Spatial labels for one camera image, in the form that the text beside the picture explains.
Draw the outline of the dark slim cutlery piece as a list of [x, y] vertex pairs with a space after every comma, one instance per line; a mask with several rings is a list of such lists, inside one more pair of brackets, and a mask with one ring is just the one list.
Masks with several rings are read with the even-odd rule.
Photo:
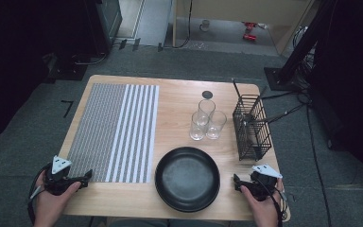
[[232, 79], [232, 82], [233, 82], [233, 87], [234, 87], [234, 89], [235, 89], [235, 91], [236, 91], [236, 94], [237, 94], [237, 96], [238, 96], [238, 99], [240, 100], [240, 99], [242, 98], [242, 96], [240, 95], [240, 92], [239, 92], [239, 90], [238, 90], [237, 84], [236, 84], [236, 82], [235, 82], [235, 80], [234, 80], [234, 79]]

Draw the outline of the long metal cutlery piece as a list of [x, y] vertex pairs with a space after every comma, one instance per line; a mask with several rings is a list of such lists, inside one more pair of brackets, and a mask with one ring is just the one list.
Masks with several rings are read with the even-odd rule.
[[247, 124], [256, 124], [256, 123], [271, 123], [271, 122], [274, 122], [274, 121], [277, 121], [278, 119], [281, 119], [289, 114], [292, 114], [296, 111], [298, 111], [300, 108], [302, 108], [304, 106], [304, 104], [300, 104], [288, 111], [285, 111], [281, 114], [277, 114], [277, 115], [274, 115], [274, 116], [269, 116], [269, 117], [265, 117], [265, 118], [262, 118], [262, 119], [255, 119], [255, 120], [250, 120], [247, 122]]

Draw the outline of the striped grey white placemat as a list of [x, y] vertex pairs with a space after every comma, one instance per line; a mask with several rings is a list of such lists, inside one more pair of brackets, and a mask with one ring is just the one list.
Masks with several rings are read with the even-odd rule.
[[97, 183], [148, 183], [159, 93], [158, 85], [95, 83], [69, 150], [70, 175], [91, 170]]

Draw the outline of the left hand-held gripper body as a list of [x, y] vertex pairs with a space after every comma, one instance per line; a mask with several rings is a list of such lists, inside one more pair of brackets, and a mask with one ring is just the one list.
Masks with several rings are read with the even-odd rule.
[[80, 178], [68, 177], [71, 164], [71, 161], [55, 155], [52, 162], [48, 165], [48, 169], [45, 171], [44, 189], [55, 196], [59, 196], [71, 184], [80, 182]]

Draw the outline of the black stand pole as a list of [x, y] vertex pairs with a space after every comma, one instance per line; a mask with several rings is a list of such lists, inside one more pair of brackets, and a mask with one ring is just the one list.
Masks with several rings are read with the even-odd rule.
[[306, 54], [310, 51], [310, 48], [313, 47], [314, 44], [320, 40], [322, 35], [327, 32], [337, 1], [338, 0], [321, 1], [320, 8], [316, 16], [279, 72], [277, 81], [278, 84], [285, 85], [293, 79], [296, 69]]

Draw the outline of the person's left hand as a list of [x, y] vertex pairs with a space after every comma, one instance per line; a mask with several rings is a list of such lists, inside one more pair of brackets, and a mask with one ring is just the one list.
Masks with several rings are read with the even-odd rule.
[[55, 196], [47, 191], [41, 192], [36, 199], [35, 221], [58, 221], [67, 203], [78, 191], [77, 182], [71, 184], [60, 196]]

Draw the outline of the black wire cutlery basket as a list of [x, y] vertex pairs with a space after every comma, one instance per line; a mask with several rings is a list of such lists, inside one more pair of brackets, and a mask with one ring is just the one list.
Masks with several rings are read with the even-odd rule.
[[233, 110], [233, 124], [240, 160], [261, 160], [272, 148], [265, 109], [258, 95], [242, 95]]

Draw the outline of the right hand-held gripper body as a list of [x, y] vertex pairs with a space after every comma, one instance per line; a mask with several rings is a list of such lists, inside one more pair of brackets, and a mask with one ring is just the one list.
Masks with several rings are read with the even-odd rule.
[[282, 178], [283, 175], [269, 165], [253, 166], [248, 189], [258, 201], [264, 201], [274, 193], [277, 180]]

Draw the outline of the black cabinet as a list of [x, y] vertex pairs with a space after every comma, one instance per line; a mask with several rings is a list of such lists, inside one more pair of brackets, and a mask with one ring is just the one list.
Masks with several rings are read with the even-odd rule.
[[119, 0], [84, 0], [94, 55], [108, 54], [122, 23]]

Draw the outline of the black floor stand base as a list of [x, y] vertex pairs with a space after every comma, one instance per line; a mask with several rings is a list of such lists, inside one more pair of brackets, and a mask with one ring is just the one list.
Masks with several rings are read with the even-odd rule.
[[80, 62], [77, 55], [58, 55], [55, 53], [43, 57], [48, 67], [48, 76], [44, 83], [55, 83], [59, 80], [82, 80], [87, 69], [84, 62]]

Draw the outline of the black stand base plate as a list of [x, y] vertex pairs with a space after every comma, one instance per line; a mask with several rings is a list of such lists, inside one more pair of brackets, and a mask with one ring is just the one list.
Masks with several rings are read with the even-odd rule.
[[295, 82], [294, 74], [284, 68], [264, 68], [268, 85], [272, 91], [299, 91], [300, 87]]

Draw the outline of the dark curtain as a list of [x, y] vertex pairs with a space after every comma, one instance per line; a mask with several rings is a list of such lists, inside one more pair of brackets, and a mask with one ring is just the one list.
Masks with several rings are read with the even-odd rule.
[[332, 140], [363, 163], [363, 0], [325, 0], [311, 87], [336, 114]]
[[0, 133], [48, 76], [43, 57], [74, 65], [86, 0], [0, 0]]

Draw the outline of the person's right hand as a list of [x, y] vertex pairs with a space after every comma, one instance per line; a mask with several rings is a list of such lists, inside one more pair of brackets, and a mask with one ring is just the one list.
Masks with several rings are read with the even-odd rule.
[[258, 201], [249, 190], [244, 189], [242, 194], [245, 196], [254, 221], [279, 221], [279, 210], [276, 209], [275, 203], [281, 203], [281, 196], [279, 191], [283, 190], [283, 181], [277, 180], [276, 189], [271, 197], [266, 198], [264, 201]]

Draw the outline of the clear drinking glass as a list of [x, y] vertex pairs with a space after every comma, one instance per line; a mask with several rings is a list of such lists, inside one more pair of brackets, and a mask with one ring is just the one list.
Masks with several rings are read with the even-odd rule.
[[190, 137], [195, 141], [201, 140], [206, 135], [208, 122], [209, 118], [206, 113], [193, 113], [189, 131]]
[[198, 124], [204, 126], [208, 123], [210, 115], [216, 109], [216, 104], [211, 99], [203, 99], [199, 102]]
[[206, 136], [209, 139], [218, 139], [224, 125], [227, 122], [227, 116], [222, 111], [213, 111], [210, 115]]

